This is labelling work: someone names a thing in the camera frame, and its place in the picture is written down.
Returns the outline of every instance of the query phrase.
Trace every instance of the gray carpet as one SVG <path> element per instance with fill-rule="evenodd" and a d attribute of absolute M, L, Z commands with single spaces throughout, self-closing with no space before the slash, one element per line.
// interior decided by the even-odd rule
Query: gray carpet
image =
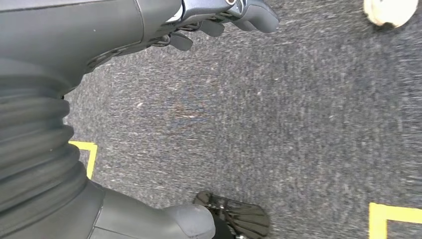
<path fill-rule="evenodd" d="M 267 2 L 277 33 L 191 34 L 66 96 L 74 140 L 99 146 L 94 180 L 154 207 L 204 189 L 259 204 L 271 239 L 365 239 L 370 202 L 421 208 L 422 12 L 388 31 L 361 0 Z"/>

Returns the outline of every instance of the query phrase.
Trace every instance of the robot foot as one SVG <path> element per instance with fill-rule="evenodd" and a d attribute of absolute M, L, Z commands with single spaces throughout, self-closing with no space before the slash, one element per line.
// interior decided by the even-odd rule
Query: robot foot
<path fill-rule="evenodd" d="M 236 239 L 262 239 L 268 235 L 270 218 L 258 205 L 238 202 L 201 191 L 194 204 L 206 207 L 215 217 L 227 223 Z"/>

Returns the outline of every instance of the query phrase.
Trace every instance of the robotic finger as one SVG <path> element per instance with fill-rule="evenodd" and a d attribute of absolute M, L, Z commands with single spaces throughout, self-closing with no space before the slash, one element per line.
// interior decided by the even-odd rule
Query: robotic finger
<path fill-rule="evenodd" d="M 183 0 L 177 13 L 166 21 L 176 29 L 159 37 L 153 46 L 172 45 L 187 51 L 193 42 L 177 31 L 202 31 L 213 37 L 224 32 L 224 23 L 232 22 L 244 31 L 259 30 L 264 33 L 276 31 L 279 19 L 263 0 Z"/>

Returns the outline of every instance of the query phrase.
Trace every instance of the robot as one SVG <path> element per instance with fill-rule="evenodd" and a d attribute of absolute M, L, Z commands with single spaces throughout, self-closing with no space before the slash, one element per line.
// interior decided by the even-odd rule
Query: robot
<path fill-rule="evenodd" d="M 186 51 L 183 31 L 219 36 L 224 23 L 276 31 L 262 0 L 0 1 L 0 238 L 258 239 L 256 205 L 200 192 L 155 209 L 86 177 L 63 124 L 61 97 L 112 57 L 148 47 Z"/>

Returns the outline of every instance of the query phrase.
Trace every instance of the yellow tape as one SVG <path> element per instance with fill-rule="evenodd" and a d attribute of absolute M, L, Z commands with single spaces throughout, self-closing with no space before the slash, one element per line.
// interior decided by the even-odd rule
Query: yellow tape
<path fill-rule="evenodd" d="M 387 220 L 422 224 L 422 210 L 369 204 L 369 239 L 387 239 Z"/>
<path fill-rule="evenodd" d="M 87 165 L 87 177 L 91 179 L 94 173 L 95 159 L 97 157 L 98 146 L 95 143 L 90 142 L 69 141 L 69 143 L 75 145 L 81 150 L 88 150 L 90 152 Z"/>

